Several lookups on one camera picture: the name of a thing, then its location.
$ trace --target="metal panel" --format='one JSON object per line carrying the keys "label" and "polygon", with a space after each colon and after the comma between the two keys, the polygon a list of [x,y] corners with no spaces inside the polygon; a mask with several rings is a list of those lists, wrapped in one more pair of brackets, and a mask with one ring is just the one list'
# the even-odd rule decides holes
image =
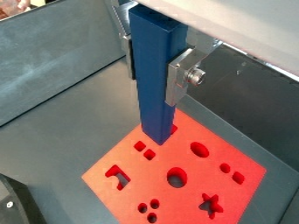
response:
{"label": "metal panel", "polygon": [[299,171],[299,83],[225,46],[200,68],[189,96]]}
{"label": "metal panel", "polygon": [[296,224],[299,222],[299,192],[295,194],[290,207],[286,210],[280,224]]}
{"label": "metal panel", "polygon": [[299,76],[298,1],[136,1]]}
{"label": "metal panel", "polygon": [[104,0],[57,1],[0,22],[0,125],[124,53]]}

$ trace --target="gray metal floor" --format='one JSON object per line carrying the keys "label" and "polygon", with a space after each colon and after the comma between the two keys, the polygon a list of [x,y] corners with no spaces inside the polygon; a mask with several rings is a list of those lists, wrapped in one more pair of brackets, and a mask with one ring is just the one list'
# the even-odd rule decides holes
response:
{"label": "gray metal floor", "polygon": [[[191,97],[179,108],[267,168],[240,223],[277,223],[298,172]],[[136,83],[121,59],[0,128],[0,172],[29,186],[49,224],[117,223],[80,176],[137,124]]]}

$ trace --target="star-shaped hole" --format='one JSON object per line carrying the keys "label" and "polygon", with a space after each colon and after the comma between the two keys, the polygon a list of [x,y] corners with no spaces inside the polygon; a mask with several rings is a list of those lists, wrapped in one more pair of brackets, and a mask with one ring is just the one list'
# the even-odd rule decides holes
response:
{"label": "star-shaped hole", "polygon": [[207,193],[201,195],[203,203],[200,204],[200,210],[208,212],[209,218],[213,220],[215,213],[223,213],[223,207],[219,204],[219,195],[215,194],[212,197]]}

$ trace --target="gray metal wall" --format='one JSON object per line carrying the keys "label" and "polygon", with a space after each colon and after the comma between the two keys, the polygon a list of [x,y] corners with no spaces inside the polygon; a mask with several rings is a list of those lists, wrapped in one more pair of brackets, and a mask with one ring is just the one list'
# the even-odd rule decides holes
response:
{"label": "gray metal wall", "polygon": [[0,22],[0,125],[123,56],[104,0],[59,0]]}

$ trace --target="vertical rod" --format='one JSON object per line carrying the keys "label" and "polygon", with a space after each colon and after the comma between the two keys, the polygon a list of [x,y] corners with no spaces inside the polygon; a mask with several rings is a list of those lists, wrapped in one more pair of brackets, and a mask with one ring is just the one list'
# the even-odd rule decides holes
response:
{"label": "vertical rod", "polygon": [[185,48],[187,25],[141,4],[128,16],[143,131],[163,144],[171,135],[175,111],[164,102],[167,64]]}

